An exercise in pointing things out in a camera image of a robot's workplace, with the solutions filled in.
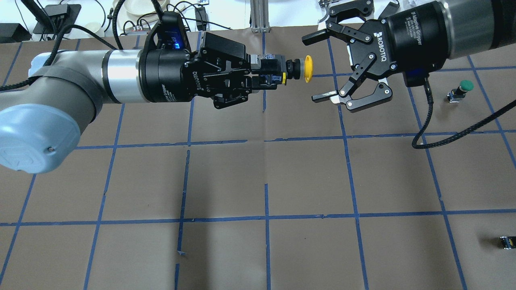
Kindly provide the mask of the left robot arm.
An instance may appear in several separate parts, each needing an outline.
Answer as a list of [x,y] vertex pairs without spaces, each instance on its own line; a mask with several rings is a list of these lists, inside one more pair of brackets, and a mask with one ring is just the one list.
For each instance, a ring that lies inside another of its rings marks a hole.
[[105,104],[183,103],[210,98],[221,109],[267,88],[265,62],[212,33],[201,48],[152,39],[141,50],[60,51],[34,68],[30,85],[1,93],[1,165],[26,173],[59,167]]

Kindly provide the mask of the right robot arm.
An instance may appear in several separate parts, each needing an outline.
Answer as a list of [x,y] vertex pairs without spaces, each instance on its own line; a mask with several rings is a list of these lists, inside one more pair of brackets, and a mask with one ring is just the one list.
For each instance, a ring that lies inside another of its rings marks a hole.
[[325,28],[302,37],[309,46],[331,37],[347,43],[352,75],[342,88],[312,97],[351,112],[392,99],[384,79],[401,73],[407,87],[424,85],[447,60],[515,43],[514,0],[436,0],[373,19],[372,0],[329,9]]

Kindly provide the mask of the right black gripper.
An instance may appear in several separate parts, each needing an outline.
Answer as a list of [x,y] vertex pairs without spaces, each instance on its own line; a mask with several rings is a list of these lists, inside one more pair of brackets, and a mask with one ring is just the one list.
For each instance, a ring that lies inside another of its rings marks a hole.
[[[393,97],[388,84],[380,81],[372,94],[354,99],[353,94],[367,77],[378,80],[395,73],[423,69],[433,72],[442,68],[449,57],[449,40],[440,2],[428,2],[382,20],[366,21],[373,12],[372,0],[352,0],[332,6],[325,28],[302,37],[305,46],[330,37],[348,43],[356,41],[348,44],[353,74],[342,88],[313,95],[314,103],[330,101],[352,113],[359,112],[387,103]],[[366,22],[359,31],[340,24],[351,18]]]

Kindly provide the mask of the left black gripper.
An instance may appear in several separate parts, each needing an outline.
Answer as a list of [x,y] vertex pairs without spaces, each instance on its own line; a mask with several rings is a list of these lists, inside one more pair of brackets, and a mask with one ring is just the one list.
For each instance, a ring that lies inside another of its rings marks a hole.
[[147,48],[139,56],[139,90],[151,103],[206,97],[221,110],[246,102],[249,94],[266,87],[267,78],[252,68],[245,44],[207,31],[193,53]]

